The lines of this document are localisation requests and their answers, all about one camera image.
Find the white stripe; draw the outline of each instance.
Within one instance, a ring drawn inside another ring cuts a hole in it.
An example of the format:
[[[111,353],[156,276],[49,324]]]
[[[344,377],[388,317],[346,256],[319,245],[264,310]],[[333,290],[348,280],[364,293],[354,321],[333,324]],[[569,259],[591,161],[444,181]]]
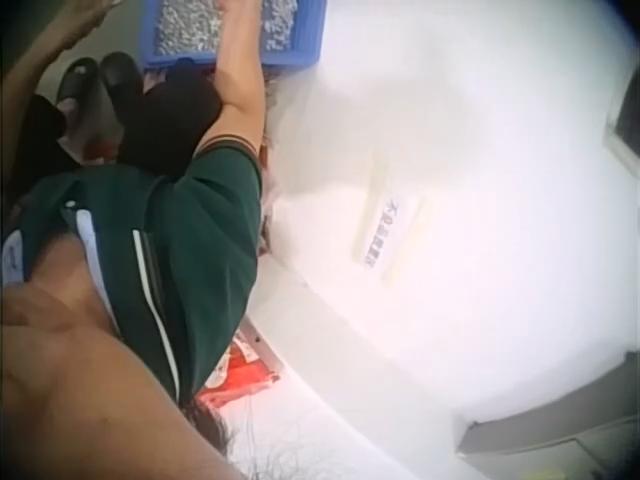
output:
[[[89,264],[89,273],[93,280],[93,286],[96,287],[98,295],[102,299],[102,303],[107,309],[109,317],[111,317],[111,323],[116,329],[118,336],[120,336],[120,328],[116,317],[113,315],[113,309],[111,308],[111,301],[107,294],[107,288],[104,285],[104,277],[102,276],[102,267],[100,266],[100,259],[98,257],[98,244],[96,242],[96,231],[93,228],[93,217],[89,210],[78,210],[76,212],[76,226],[78,227],[78,234],[84,243],[84,251],[87,255],[87,263]]]
[[[158,332],[162,339],[162,345],[164,352],[167,356],[167,362],[169,362],[169,368],[171,368],[171,374],[173,375],[173,383],[176,387],[176,399],[180,398],[180,382],[178,380],[178,367],[176,365],[176,359],[173,356],[173,350],[171,349],[171,343],[169,343],[169,337],[164,329],[164,324],[158,315],[158,310],[153,303],[151,297],[151,289],[149,288],[149,278],[147,276],[147,265],[144,261],[144,254],[142,253],[142,240],[140,239],[140,232],[138,230],[133,231],[133,243],[136,248],[136,256],[138,257],[138,268],[140,269],[140,280],[142,282],[142,290],[144,291],[144,297],[147,300],[147,305],[153,314],[153,318],[156,320]]]

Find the black stripe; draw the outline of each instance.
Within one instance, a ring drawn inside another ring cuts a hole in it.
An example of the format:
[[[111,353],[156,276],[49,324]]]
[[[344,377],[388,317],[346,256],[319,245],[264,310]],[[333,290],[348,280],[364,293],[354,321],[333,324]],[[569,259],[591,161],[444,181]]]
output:
[[[171,293],[167,292],[167,289],[164,288],[165,285],[162,281],[163,277],[158,264],[157,249],[155,248],[153,236],[145,232],[140,232],[140,238],[142,253],[147,266],[151,299],[169,337],[169,343],[171,344],[173,356],[178,368],[178,381],[180,383],[180,398],[178,398],[178,404],[184,405],[192,400],[191,389],[193,383],[191,380],[193,369],[184,316],[176,314],[171,316],[167,315],[167,311],[175,311],[175,309],[167,308],[167,305],[171,304],[173,297]]]

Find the shoe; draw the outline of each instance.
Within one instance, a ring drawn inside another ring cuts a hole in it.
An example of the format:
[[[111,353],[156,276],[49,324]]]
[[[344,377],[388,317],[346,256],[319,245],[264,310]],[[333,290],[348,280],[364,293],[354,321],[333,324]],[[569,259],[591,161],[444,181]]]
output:
[[[78,103],[78,117],[84,113],[87,100],[94,92],[98,80],[98,62],[93,58],[80,58],[73,62],[62,75],[56,104],[73,99]]]
[[[116,118],[126,126],[144,95],[142,72],[129,55],[114,52],[102,59],[99,73]]]

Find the bare skin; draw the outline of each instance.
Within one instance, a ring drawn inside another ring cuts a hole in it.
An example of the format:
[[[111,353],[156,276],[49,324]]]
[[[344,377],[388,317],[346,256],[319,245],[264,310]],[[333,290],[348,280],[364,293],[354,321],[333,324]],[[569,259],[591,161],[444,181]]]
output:
[[[11,109],[13,118],[22,118],[24,99],[47,62],[81,38],[78,32],[86,34],[99,24],[108,11],[104,5],[67,0],[53,22],[56,28],[36,42],[42,49],[33,49],[2,85],[3,99],[10,93],[19,97],[10,108],[3,105],[3,118],[12,118],[5,116]],[[201,145],[235,135],[257,149],[265,116],[257,41],[261,0],[226,0],[223,7],[216,86],[224,107]],[[20,123],[2,126],[3,153],[14,153]],[[5,174],[11,166],[3,163]],[[47,246],[27,283],[3,289],[2,393],[3,461],[9,459],[27,478],[242,478],[118,340],[82,243],[73,235]]]

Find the gray object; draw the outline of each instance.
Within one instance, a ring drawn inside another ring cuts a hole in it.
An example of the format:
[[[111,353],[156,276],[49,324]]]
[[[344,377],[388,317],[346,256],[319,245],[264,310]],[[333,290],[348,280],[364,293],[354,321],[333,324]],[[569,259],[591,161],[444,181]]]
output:
[[[222,15],[214,3],[212,0],[162,0],[156,29],[156,53],[216,52]],[[298,0],[263,0],[262,3],[262,49],[289,49]]]
[[[472,425],[458,454],[492,480],[605,478],[640,448],[638,353],[544,407]]]

